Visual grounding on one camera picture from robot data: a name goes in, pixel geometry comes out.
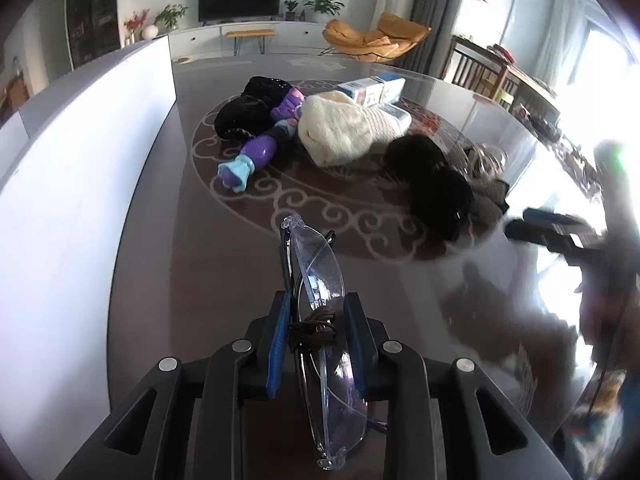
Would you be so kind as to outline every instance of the triangular cutout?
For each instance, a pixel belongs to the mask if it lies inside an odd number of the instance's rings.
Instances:
[[[527,446],[527,437],[487,390],[478,390],[476,397],[489,437],[489,446],[494,455],[502,455]]]
[[[137,455],[142,448],[156,395],[155,390],[147,390],[113,427],[104,439],[104,445],[110,449]]]

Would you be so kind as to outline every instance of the white partition panel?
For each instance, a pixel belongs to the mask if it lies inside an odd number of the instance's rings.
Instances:
[[[116,253],[175,102],[167,38],[116,58],[44,123],[0,189],[0,434],[34,480],[55,478],[109,413]]]

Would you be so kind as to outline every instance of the wooden bench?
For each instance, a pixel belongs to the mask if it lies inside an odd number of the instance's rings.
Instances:
[[[231,30],[225,34],[225,38],[234,38],[234,56],[240,54],[242,38],[257,38],[260,54],[264,54],[265,38],[275,36],[276,31],[272,28],[258,28],[255,30]]]

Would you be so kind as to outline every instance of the green plant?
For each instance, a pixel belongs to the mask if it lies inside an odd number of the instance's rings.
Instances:
[[[187,12],[189,7],[183,4],[169,4],[161,12],[158,13],[154,24],[157,22],[163,22],[164,26],[168,29],[173,29],[178,26],[178,18],[181,18]]]
[[[311,7],[311,10],[322,14],[338,16],[340,9],[344,7],[344,3],[339,0],[306,0],[305,7]]]
[[[293,12],[298,6],[298,2],[296,0],[284,0],[284,4],[287,6],[287,10],[289,12]]]

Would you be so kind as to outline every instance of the white knit sock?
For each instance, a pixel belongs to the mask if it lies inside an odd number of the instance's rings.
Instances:
[[[300,140],[317,166],[346,164],[374,142],[388,144],[403,133],[396,118],[337,90],[306,98],[298,123]]]

